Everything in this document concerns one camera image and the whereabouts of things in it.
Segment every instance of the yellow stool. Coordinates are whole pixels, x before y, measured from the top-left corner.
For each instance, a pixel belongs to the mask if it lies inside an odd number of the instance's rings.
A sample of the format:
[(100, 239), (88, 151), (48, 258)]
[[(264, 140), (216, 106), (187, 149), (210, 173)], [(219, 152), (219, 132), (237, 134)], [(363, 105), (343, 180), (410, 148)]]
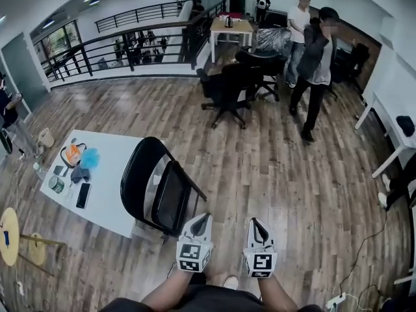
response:
[[(32, 266), (53, 276), (53, 274), (40, 267), (46, 259), (46, 245), (59, 245), (61, 248), (65, 243), (43, 239), (39, 233), (33, 233), (30, 236), (20, 234), (18, 216), (13, 208), (7, 208), (1, 216), (0, 230), (0, 252), (6, 265), (13, 266), (18, 256), (20, 256)], [(19, 253), (20, 239), (29, 241), (29, 255), (32, 261)]]

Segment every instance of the black pants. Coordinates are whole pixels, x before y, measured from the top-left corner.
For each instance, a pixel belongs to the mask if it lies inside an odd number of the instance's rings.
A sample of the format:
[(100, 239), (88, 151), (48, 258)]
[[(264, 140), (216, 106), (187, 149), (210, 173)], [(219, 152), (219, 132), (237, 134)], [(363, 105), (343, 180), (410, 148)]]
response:
[(408, 191), (408, 185), (416, 179), (416, 155), (408, 161), (398, 178), (390, 180), (390, 189), (392, 193), (387, 197), (387, 210), (390, 209), (399, 197), (405, 195)]
[(309, 98), (309, 108), (307, 110), (307, 119), (304, 125), (305, 131), (312, 131), (315, 127), (315, 122), (318, 117), (320, 110), (320, 104), (322, 103), (322, 98), (324, 97), (325, 90), (328, 86), (325, 84), (310, 84), (303, 77), (298, 77), (298, 82), (292, 93), (291, 98), (291, 108), (295, 109), (298, 105), (302, 95), (308, 87), (311, 87), (311, 97)]
[(255, 15), (255, 20), (258, 23), (262, 23), (265, 20), (266, 17), (266, 10), (257, 8), (257, 13)]

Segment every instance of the wooden table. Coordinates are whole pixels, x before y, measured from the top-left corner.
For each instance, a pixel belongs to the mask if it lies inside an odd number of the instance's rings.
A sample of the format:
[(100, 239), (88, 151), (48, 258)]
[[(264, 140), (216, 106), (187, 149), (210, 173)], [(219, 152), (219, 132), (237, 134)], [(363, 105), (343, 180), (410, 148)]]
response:
[[(213, 24), (211, 25), (211, 57), (212, 62), (215, 63), (215, 45), (217, 42), (233, 42), (233, 43), (239, 43), (239, 41), (231, 41), (229, 40), (229, 34), (242, 34), (243, 35), (243, 45), (251, 45), (253, 40), (253, 27), (250, 25), (249, 21), (246, 19), (242, 19), (239, 21), (233, 22), (232, 28), (227, 28), (225, 26), (225, 21), (216, 18), (213, 21)], [(219, 34), (227, 34), (227, 40), (218, 41), (218, 35)]]
[[(0, 252), (6, 265), (13, 266), (19, 256), (32, 266), (40, 269), (42, 272), (53, 276), (50, 272), (39, 267), (45, 261), (45, 244), (64, 246), (65, 244), (63, 242), (42, 239), (38, 233), (34, 233), (30, 236), (20, 234), (18, 216), (13, 208), (7, 208), (4, 211), (0, 219), (0, 229)], [(29, 252), (33, 261), (27, 259), (19, 253), (21, 238), (29, 241)]]

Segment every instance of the plastic bag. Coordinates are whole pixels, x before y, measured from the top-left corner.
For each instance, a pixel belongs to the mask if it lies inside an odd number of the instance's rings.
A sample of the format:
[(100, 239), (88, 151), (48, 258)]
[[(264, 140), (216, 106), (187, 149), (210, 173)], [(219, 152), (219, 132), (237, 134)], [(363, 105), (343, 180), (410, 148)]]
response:
[(259, 29), (256, 50), (262, 52), (277, 51), (285, 57), (291, 53), (292, 32), (288, 28)]

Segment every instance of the black bag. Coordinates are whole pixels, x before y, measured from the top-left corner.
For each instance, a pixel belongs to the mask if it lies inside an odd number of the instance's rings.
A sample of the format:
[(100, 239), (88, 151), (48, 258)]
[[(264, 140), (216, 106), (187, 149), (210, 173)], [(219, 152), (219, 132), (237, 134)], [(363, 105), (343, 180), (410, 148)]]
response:
[(409, 138), (415, 132), (415, 124), (409, 116), (398, 116), (396, 118), (398, 125), (402, 128), (403, 133)]

